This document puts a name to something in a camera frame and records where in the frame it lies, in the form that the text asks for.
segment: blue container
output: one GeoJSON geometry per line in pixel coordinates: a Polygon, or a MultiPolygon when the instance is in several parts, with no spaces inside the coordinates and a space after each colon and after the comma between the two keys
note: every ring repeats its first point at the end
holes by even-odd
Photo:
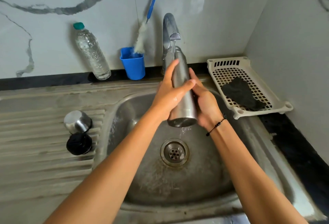
{"type": "Polygon", "coordinates": [[[134,53],[133,47],[121,49],[121,62],[131,80],[139,80],[145,76],[144,54],[134,53]]]}

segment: person's left hand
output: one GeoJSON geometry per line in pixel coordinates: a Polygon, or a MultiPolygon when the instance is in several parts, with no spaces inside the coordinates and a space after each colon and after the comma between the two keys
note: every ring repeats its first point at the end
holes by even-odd
{"type": "Polygon", "coordinates": [[[155,95],[152,106],[150,108],[157,111],[158,116],[160,116],[162,121],[168,119],[171,110],[177,106],[180,100],[182,100],[183,96],[189,90],[191,90],[196,83],[194,79],[190,79],[186,81],[186,83],[183,86],[178,88],[173,88],[171,77],[178,63],[179,63],[179,59],[175,59],[168,66],[165,73],[165,77],[163,78],[163,81],[160,82],[158,92],[155,95]]]}

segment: person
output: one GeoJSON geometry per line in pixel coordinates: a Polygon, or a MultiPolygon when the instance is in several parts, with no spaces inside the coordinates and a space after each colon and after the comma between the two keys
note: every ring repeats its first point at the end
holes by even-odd
{"type": "Polygon", "coordinates": [[[178,60],[174,60],[168,66],[151,107],[133,130],[58,206],[45,224],[112,223],[158,126],[191,89],[198,96],[198,124],[209,132],[221,122],[210,136],[250,223],[307,223],[253,159],[224,119],[214,95],[191,68],[191,80],[173,88],[171,76],[177,64],[178,60]]]}

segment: dark cloth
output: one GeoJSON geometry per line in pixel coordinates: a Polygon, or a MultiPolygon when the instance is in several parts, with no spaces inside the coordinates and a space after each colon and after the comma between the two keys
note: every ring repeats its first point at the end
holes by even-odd
{"type": "Polygon", "coordinates": [[[253,97],[248,83],[241,77],[234,78],[230,83],[223,85],[221,89],[225,96],[252,111],[261,110],[265,106],[265,103],[253,97]]]}

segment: wall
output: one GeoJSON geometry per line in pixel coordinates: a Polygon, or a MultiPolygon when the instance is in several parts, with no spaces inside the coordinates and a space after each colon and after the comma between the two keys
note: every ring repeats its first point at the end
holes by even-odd
{"type": "MultiPolygon", "coordinates": [[[[267,0],[157,0],[148,23],[146,66],[161,65],[162,19],[171,12],[189,63],[240,54],[267,0]]],[[[132,46],[149,0],[0,0],[0,78],[86,72],[72,23],[96,35],[110,68],[132,46]]]]}
{"type": "Polygon", "coordinates": [[[329,0],[268,0],[245,53],[329,164],[329,0]]]}

